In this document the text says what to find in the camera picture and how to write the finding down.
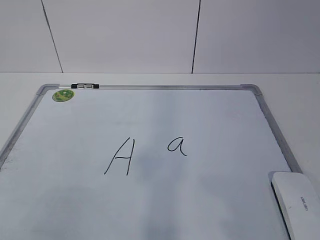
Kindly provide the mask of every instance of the whiteboard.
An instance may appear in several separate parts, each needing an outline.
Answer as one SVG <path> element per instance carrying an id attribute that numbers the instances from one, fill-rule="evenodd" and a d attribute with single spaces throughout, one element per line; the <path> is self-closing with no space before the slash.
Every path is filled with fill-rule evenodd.
<path id="1" fill-rule="evenodd" d="M 1 168 L 1 239 L 289 239 L 270 174 L 291 170 L 252 91 L 58 90 Z"/>

